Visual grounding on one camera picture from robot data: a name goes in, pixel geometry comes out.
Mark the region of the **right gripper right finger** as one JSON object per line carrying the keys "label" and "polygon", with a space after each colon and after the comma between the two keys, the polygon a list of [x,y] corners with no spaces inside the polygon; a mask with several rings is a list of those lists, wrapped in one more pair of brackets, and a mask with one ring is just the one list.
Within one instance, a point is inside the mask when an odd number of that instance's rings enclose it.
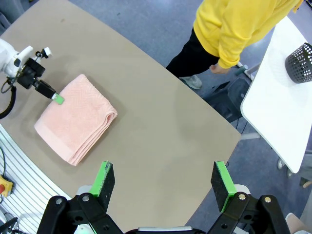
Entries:
{"label": "right gripper right finger", "polygon": [[245,224],[252,234],[290,233],[277,198],[273,195],[254,198],[238,191],[223,161],[214,162],[211,184],[220,215],[209,234],[232,234],[238,224]]}

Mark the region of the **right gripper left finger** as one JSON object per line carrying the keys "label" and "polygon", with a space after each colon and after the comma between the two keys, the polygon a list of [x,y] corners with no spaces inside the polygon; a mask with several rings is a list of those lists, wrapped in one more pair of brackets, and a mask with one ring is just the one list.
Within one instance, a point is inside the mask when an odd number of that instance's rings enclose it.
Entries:
{"label": "right gripper left finger", "polygon": [[113,164],[102,162],[88,192],[67,200],[56,195],[49,199],[38,234],[73,234],[79,225],[87,224],[94,234],[121,234],[122,230],[107,214],[115,185]]}

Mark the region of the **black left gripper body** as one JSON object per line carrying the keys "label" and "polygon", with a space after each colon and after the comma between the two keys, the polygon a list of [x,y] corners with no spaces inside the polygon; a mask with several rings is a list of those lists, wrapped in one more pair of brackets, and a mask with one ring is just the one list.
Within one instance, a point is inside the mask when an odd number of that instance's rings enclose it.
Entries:
{"label": "black left gripper body", "polygon": [[45,68],[41,66],[34,59],[29,58],[22,71],[20,72],[17,82],[24,87],[25,89],[30,89],[31,86],[34,86],[45,72]]}

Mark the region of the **person's right hand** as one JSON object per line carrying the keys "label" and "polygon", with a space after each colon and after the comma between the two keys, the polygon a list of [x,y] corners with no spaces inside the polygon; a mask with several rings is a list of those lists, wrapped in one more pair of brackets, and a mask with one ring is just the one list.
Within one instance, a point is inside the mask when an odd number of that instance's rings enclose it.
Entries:
{"label": "person's right hand", "polygon": [[217,63],[216,65],[211,65],[210,66],[210,71],[213,74],[219,74],[219,75],[223,75],[223,74],[227,74],[229,72],[230,69],[225,69],[219,66],[219,64]]}

